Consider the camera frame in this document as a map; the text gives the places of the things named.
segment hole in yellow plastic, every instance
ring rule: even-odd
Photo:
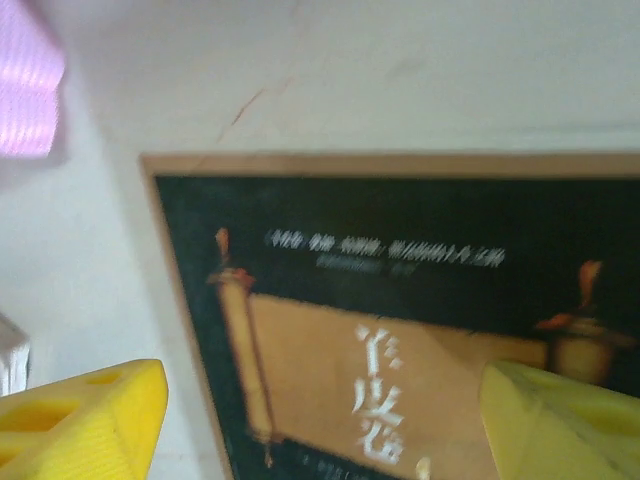
[[[76,409],[77,404],[32,402],[21,405],[0,417],[0,431],[46,432]]]
[[[7,463],[18,456],[17,453],[0,452],[0,467],[4,467]]]
[[[86,382],[89,385],[109,385],[111,383],[114,383],[119,378],[119,372],[109,372],[103,373],[102,375],[96,375],[95,377],[90,377],[88,380],[86,380]]]

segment yellow plastic object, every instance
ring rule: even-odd
[[[502,480],[640,479],[640,399],[495,362],[480,403]]]
[[[167,406],[159,360],[0,398],[0,480],[141,480]]]

